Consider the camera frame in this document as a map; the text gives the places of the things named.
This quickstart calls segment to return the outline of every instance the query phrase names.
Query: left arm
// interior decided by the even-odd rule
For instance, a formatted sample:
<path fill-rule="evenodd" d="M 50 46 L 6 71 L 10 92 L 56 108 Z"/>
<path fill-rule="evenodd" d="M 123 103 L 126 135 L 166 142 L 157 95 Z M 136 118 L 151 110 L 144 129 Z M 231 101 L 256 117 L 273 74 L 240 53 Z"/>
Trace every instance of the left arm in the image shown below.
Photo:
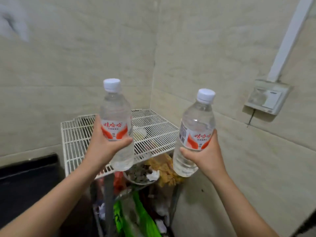
<path fill-rule="evenodd" d="M 81 165 L 47 195 L 0 230 L 0 237 L 44 237 L 53 235 L 75 207 L 99 171 L 132 138 L 109 142 L 97 116 L 93 135 Z"/>

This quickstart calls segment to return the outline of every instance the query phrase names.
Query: plastic bottle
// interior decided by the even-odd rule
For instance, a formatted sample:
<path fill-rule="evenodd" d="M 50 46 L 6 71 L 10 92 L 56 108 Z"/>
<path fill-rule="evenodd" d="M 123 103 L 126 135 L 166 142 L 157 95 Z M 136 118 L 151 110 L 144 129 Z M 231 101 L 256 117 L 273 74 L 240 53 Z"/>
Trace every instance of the plastic bottle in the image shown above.
<path fill-rule="evenodd" d="M 125 136 L 133 137 L 132 111 L 130 103 L 121 94 L 119 79 L 103 81 L 106 95 L 100 110 L 103 134 L 109 141 L 117 141 Z M 134 163 L 134 141 L 118 151 L 110 164 L 115 171 L 125 171 Z"/>
<path fill-rule="evenodd" d="M 207 147 L 215 129 L 215 119 L 211 107 L 214 97 L 214 91 L 200 89 L 196 102 L 183 113 L 173 153 L 173 169 L 180 176 L 189 177 L 198 170 L 192 161 L 183 157 L 180 147 L 197 152 Z"/>

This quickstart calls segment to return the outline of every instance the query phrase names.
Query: metal shelf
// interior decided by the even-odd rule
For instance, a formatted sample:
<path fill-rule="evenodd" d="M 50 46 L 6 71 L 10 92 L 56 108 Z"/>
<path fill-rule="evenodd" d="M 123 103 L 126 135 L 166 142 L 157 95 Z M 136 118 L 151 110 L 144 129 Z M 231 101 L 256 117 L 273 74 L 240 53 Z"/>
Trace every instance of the metal shelf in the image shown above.
<path fill-rule="evenodd" d="M 95 116 L 79 116 L 61 123 L 66 176 L 74 171 L 84 159 Z M 178 127 L 151 109 L 133 110 L 132 116 L 135 164 L 174 149 Z M 112 173 L 114 169 L 108 164 L 96 179 Z"/>

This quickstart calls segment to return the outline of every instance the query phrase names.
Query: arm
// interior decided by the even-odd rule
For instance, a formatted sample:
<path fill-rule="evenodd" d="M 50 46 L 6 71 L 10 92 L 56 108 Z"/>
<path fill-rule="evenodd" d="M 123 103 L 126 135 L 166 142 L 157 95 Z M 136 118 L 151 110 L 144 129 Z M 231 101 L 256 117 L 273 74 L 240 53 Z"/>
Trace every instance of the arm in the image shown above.
<path fill-rule="evenodd" d="M 278 237 L 227 174 L 216 130 L 203 151 L 192 152 L 183 147 L 180 150 L 184 157 L 193 161 L 213 183 L 237 236 Z"/>
<path fill-rule="evenodd" d="M 0 237 L 53 235 L 114 154 L 132 143 L 132 138 L 109 142 L 102 134 L 100 117 L 81 165 L 28 210 L 0 230 Z"/>

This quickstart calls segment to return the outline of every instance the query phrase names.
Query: beige wall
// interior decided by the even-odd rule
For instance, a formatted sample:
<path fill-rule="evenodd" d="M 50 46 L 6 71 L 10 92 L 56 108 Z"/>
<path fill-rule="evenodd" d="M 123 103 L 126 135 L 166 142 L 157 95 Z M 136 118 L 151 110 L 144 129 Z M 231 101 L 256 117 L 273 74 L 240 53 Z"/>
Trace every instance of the beige wall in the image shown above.
<path fill-rule="evenodd" d="M 243 104 L 254 80 L 270 71 L 298 1 L 161 0 L 151 99 L 153 110 L 179 125 L 199 88 L 217 93 L 213 108 L 228 172 L 281 236 L 316 207 L 313 13 L 281 78 L 294 90 L 280 114 L 272 120 L 257 111 L 247 127 Z M 178 237 L 234 236 L 199 172 L 185 184 L 172 227 Z"/>
<path fill-rule="evenodd" d="M 60 122 L 98 112 L 105 78 L 149 107 L 160 0 L 17 2 L 30 38 L 0 35 L 0 166 L 61 154 Z"/>

